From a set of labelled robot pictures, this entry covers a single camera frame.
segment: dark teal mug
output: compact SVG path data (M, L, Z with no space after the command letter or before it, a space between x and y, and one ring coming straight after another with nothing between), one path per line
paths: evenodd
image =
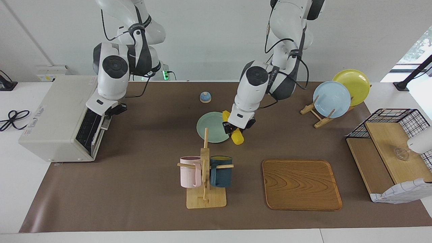
M230 165L232 158L228 156L211 156L210 157L210 185L215 187L231 186L232 168L217 169L218 165Z

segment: mug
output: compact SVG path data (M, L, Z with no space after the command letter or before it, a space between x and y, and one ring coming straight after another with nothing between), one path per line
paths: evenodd
M230 165L232 158L228 156L211 156L210 157L210 185L215 187L231 186L232 168L216 169L218 165Z
M195 169L180 167L180 185L185 188L201 186L201 158L199 156L185 156L180 158L180 163L195 165Z

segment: pink mug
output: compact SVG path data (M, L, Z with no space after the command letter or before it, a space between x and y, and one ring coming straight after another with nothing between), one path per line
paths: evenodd
M201 158L199 156L185 156L180 158L180 163L195 165L195 169L180 167L180 185L185 188L201 186Z

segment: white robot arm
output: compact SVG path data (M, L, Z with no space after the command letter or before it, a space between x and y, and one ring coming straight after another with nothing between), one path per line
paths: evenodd
M302 51L312 43L306 21L318 18L324 9L324 0L271 0L270 5L273 10L267 37L270 43L275 43L270 48L273 49L272 62L252 61L243 69L231 115L224 123L227 133L252 126L255 111L265 94L276 102L292 95Z
M105 13L126 26L118 29L120 42L100 43L93 51L93 69L98 74L98 88L87 101L99 115L125 111L119 101L126 94L130 75L151 77L161 68L156 50L149 45L162 43L165 30L148 14L142 0L96 0Z

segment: table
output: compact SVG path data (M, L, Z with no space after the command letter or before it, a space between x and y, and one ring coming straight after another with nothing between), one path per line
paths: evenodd
M17 88L8 94L1 93L0 115L7 114L11 109L29 109L36 110L37 106L43 99L44 94L47 92L50 83L20 83ZM366 100L366 105L370 111L375 111L377 108L393 106L394 108L417 108L418 104L414 101L409 93L399 93L394 90L392 84L388 83L374 83L371 94ZM0 232L1 233L16 233L21 226L21 223L27 213L27 210L33 200L33 197L43 179L43 176L48 168L48 164L31 152L21 147L17 140L21 135L20 131L8 130L0 134L0 141L2 143L9 143L10 148L6 151L0 152L0 193L2 195L0 201ZM432 203L429 198L423 200L426 208L431 214ZM359 235L356 239L368 239L369 236L363 233L363 229L350 229L350 230L337 230L337 229L308 229L308 230L235 230L235 231L212 231L213 234L218 235L218 239L222 235L230 235L231 239L236 237L245 237L247 239L259 239L261 236L266 236L271 233L274 240L278 239L299 239L308 242L322 242L321 235L327 242L333 241L333 237L340 236L344 239L345 236ZM432 227L416 227L416 228L398 228L398 229L371 229L368 232L377 234L386 234L391 232L389 239L399 239L415 235L419 240L417 242L427 242L432 235ZM56 236L58 239L92 239L96 236L104 237L115 242L115 239L130 238L131 240L142 239L142 237L153 237L153 239L167 239L173 236L176 238L192 235L192 232L172 231L167 233L158 232L110 232L110 233L55 233L49 234ZM1 235L0 239L10 240L25 240L29 237L38 236L39 239L47 239L47 234L34 234L34 235Z

